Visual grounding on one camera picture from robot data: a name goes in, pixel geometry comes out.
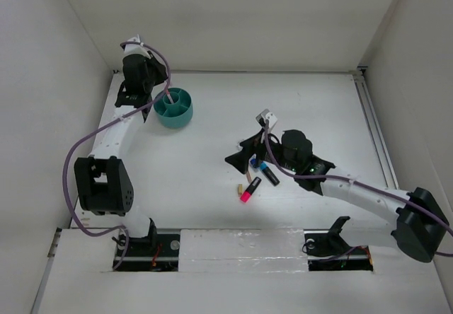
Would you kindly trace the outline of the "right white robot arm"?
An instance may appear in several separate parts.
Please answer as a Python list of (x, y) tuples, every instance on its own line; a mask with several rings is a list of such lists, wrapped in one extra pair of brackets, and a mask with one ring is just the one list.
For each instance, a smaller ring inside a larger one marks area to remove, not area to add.
[(256, 160), (256, 166), (269, 162), (307, 192), (339, 199), (386, 221), (381, 230), (361, 229), (353, 225), (350, 216), (340, 216), (322, 234), (306, 238), (303, 248), (308, 255), (336, 260), (364, 245), (395, 248), (424, 263), (446, 255), (440, 251), (440, 243), (452, 228), (429, 191), (421, 187), (408, 192), (368, 185), (314, 155), (312, 142), (296, 129), (287, 130), (276, 139), (263, 128), (239, 146), (240, 151), (224, 160), (240, 173), (247, 173), (251, 159)]

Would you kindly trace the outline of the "peach pink pen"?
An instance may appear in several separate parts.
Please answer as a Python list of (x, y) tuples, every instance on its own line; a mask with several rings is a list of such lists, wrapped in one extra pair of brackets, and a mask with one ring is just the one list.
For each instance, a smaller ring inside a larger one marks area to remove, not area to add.
[(252, 181), (253, 181), (253, 179), (252, 179), (251, 174), (250, 174), (249, 171), (246, 172), (246, 179), (247, 179), (247, 181), (248, 181), (249, 184), (252, 183)]

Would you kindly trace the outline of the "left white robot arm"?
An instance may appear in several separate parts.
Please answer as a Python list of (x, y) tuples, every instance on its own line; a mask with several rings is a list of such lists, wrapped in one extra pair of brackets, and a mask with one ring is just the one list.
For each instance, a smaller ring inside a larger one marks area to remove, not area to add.
[(74, 174), (80, 207), (96, 216), (119, 216), (133, 246), (150, 255), (158, 245), (153, 221), (139, 213), (134, 188), (123, 162), (138, 129), (146, 122), (155, 86), (169, 82), (168, 62), (150, 51), (127, 53), (122, 59), (124, 80), (104, 136), (87, 157), (75, 160)]

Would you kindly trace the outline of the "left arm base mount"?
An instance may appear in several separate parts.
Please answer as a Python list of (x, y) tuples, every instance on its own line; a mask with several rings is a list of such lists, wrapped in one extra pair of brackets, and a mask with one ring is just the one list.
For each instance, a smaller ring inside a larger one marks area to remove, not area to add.
[(150, 220), (148, 234), (130, 238), (128, 245), (124, 233), (113, 237), (117, 244), (113, 269), (117, 272), (177, 272), (180, 233), (178, 229), (158, 229)]

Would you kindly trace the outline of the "teal round divided container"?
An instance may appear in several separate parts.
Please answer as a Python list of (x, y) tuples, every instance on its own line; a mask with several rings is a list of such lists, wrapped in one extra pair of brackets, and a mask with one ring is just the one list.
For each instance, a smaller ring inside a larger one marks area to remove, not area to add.
[(165, 95), (154, 103), (154, 111), (160, 123), (170, 129), (186, 126), (193, 117), (193, 102), (190, 94), (182, 88), (169, 88), (171, 100)]

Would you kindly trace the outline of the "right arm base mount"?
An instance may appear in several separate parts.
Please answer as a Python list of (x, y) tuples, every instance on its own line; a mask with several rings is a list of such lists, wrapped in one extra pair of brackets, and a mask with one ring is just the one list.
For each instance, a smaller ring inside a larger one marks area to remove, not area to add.
[(349, 246), (340, 234), (349, 216), (341, 216), (328, 229), (304, 232), (302, 252), (307, 255), (310, 272), (373, 272), (367, 246)]

